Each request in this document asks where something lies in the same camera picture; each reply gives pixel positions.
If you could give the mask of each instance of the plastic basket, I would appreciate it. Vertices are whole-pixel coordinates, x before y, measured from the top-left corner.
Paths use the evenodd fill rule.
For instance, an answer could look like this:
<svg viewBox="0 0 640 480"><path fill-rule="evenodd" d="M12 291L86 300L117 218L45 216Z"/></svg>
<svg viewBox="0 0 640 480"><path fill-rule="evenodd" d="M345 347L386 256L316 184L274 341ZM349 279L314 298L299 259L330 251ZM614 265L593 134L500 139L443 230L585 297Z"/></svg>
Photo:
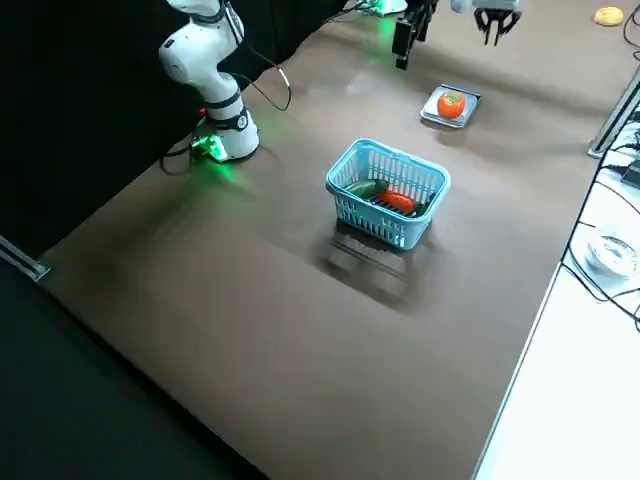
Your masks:
<svg viewBox="0 0 640 480"><path fill-rule="evenodd" d="M420 217L408 218L345 190L354 182L372 179L388 181L390 190L418 203L431 199L429 208ZM451 187L451 176L444 167L373 140L359 139L331 167L326 187L335 198L340 220L394 247L410 250Z"/></svg>

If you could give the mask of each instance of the brown table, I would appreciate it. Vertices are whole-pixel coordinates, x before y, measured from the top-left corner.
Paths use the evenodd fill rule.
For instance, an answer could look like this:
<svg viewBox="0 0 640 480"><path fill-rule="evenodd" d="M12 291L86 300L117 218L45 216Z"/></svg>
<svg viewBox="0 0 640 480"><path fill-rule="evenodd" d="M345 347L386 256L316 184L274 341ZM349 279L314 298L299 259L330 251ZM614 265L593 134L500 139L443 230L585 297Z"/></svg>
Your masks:
<svg viewBox="0 0 640 480"><path fill-rule="evenodd" d="M274 479L468 478L635 67L597 4L531 2L497 49L442 8L408 72L392 20L324 27L287 113L248 92L256 156L149 169L49 252L48 287ZM418 121L442 82L483 94L463 131ZM361 136L453 179L409 256L358 247L400 279L330 247L324 176Z"/></svg>

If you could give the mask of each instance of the red tomato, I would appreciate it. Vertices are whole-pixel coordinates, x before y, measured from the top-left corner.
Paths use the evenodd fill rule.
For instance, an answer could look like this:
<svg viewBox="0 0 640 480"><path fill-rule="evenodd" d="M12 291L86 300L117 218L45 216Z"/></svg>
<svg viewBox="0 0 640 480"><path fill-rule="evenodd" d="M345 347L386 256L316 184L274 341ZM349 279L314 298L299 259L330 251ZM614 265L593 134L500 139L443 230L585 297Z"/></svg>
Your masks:
<svg viewBox="0 0 640 480"><path fill-rule="evenodd" d="M438 99L438 113L444 118L458 118L464 112L465 104L464 93L449 90Z"/></svg>

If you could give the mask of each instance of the small plate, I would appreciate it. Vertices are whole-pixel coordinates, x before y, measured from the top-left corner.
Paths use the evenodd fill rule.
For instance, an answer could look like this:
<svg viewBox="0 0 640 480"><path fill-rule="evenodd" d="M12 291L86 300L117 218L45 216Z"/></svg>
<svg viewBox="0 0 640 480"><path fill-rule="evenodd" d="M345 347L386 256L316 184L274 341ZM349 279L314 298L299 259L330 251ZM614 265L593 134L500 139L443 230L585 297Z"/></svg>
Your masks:
<svg viewBox="0 0 640 480"><path fill-rule="evenodd" d="M449 90L460 92L465 96L466 104L464 111L458 118L444 118L438 114L438 100L443 93ZM476 111L476 107L478 106L478 102L481 98L482 95L478 92L467 90L466 88L454 87L453 85L442 84L433 91L429 100L427 100L427 103L425 103L422 108L420 116L430 122L439 123L452 128L463 128L469 122L473 112Z"/></svg>

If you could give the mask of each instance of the yellow object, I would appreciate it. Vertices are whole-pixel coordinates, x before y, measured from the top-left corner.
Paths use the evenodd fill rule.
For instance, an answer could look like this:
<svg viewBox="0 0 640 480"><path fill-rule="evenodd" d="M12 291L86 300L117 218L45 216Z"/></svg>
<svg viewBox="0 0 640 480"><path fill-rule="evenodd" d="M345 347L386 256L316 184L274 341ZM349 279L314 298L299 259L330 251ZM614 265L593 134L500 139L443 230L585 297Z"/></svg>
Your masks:
<svg viewBox="0 0 640 480"><path fill-rule="evenodd" d="M624 13L618 7L602 7L593 15L593 21L604 27L617 27L622 20Z"/></svg>

